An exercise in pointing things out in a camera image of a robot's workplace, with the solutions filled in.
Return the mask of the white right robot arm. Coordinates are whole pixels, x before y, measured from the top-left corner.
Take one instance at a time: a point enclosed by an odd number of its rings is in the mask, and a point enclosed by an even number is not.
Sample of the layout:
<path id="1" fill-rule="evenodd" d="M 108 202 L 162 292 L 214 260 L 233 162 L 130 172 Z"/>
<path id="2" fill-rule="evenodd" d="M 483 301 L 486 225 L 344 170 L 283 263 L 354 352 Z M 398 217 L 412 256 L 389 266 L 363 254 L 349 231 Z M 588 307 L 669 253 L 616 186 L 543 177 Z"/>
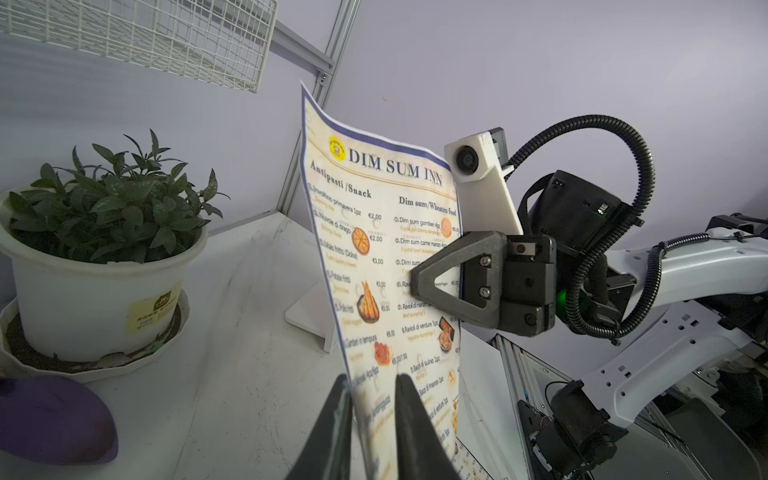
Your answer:
<path id="1" fill-rule="evenodd" d="M 580 130 L 618 137 L 637 167 L 624 202 L 565 171 L 540 178 L 514 203 L 508 178 L 547 143 Z M 445 157 L 465 233 L 416 266 L 412 295 L 470 325 L 520 337 L 557 323 L 574 334 L 629 345 L 594 373 L 567 381 L 539 409 L 515 406 L 533 479 L 585 479 L 611 459 L 642 409 L 697 367 L 767 338 L 765 319 L 722 316 L 705 303 L 767 293 L 767 234 L 714 218 L 702 233 L 643 253 L 615 244 L 643 224 L 655 188 L 650 148 L 618 118 L 588 114 L 556 123 L 514 153 L 502 129 L 448 144 Z"/>

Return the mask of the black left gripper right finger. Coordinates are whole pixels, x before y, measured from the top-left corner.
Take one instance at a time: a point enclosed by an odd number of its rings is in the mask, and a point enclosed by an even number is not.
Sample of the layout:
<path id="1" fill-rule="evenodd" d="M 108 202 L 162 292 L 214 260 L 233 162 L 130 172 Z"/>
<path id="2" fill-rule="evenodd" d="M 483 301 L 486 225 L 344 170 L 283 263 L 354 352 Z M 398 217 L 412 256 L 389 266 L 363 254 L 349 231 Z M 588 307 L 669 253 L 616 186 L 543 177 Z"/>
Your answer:
<path id="1" fill-rule="evenodd" d="M 395 380 L 395 429 L 400 480 L 459 480 L 407 374 L 398 374 Z"/>

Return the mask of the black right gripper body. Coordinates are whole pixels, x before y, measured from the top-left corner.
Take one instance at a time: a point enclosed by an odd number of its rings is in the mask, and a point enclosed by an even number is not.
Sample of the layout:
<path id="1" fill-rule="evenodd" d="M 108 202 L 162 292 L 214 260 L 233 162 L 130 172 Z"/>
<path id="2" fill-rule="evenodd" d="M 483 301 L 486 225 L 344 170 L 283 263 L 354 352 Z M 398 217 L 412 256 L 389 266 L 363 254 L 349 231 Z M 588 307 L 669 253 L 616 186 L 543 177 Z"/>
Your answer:
<path id="1" fill-rule="evenodd" d="M 507 237 L 498 330 L 538 336 L 556 319 L 556 242 L 547 235 Z"/>

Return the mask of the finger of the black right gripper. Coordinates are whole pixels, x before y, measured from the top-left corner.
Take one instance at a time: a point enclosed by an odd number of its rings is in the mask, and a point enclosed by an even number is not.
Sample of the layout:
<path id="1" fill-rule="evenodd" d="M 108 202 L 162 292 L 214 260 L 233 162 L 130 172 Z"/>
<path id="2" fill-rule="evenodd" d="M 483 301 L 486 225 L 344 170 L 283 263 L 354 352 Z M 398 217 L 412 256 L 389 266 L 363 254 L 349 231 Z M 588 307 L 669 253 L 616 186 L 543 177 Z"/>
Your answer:
<path id="1" fill-rule="evenodd" d="M 459 320 L 497 327 L 506 249 L 503 233 L 469 232 L 413 268 L 411 295 Z"/>

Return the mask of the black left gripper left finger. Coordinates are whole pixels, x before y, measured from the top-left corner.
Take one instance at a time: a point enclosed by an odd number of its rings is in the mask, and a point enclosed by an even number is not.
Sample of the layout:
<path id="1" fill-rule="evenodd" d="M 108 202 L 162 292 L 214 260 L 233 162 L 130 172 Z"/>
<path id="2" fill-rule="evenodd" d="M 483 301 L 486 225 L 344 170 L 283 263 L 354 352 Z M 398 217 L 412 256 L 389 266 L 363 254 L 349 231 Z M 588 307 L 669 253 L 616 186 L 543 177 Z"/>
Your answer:
<path id="1" fill-rule="evenodd" d="M 286 480 L 350 478 L 353 401 L 349 382 L 335 380 L 317 421 Z"/>

